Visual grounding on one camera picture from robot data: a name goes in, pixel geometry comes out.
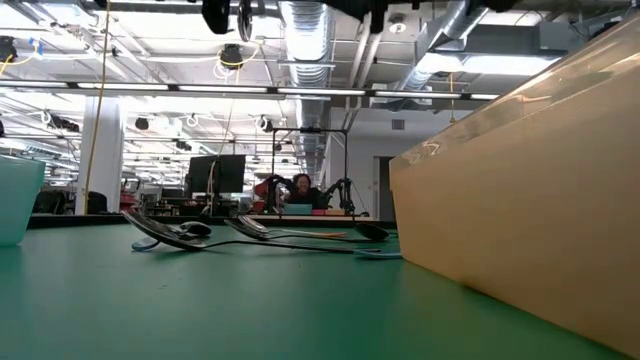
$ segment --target silver duct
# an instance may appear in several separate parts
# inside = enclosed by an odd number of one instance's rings
[[[455,40],[462,41],[462,49],[469,35],[476,25],[489,11],[484,6],[469,8],[471,0],[454,0],[447,5],[446,13],[427,24],[416,40],[416,66],[409,71],[403,81],[396,86],[397,90],[421,90],[432,73],[425,71],[433,61],[431,51]]]
[[[327,61],[331,12],[325,4],[312,2],[281,2],[280,11],[285,23],[284,39],[289,60]],[[294,86],[324,88],[329,85],[329,68],[318,65],[295,65],[289,67]],[[326,127],[328,125],[328,103],[318,100],[296,100],[296,118],[299,127]],[[305,153],[306,169],[315,174],[320,169],[317,136],[300,136],[300,146]]]

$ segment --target doorway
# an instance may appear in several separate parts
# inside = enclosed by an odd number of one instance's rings
[[[377,172],[377,217],[380,221],[396,221],[396,211],[393,204],[393,194],[391,193],[391,177],[389,175],[389,162],[392,156],[376,157],[375,165]]]

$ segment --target beige box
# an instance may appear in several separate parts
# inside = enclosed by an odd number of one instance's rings
[[[640,15],[391,163],[406,259],[640,358]]]

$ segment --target monitor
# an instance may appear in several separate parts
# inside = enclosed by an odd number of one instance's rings
[[[246,155],[214,155],[192,157],[187,175],[188,192],[206,192],[211,164],[217,160],[215,176],[219,193],[240,193],[244,185]]]

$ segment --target plastic container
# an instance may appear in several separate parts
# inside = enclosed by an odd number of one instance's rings
[[[43,162],[0,155],[0,246],[22,241],[43,182]]]

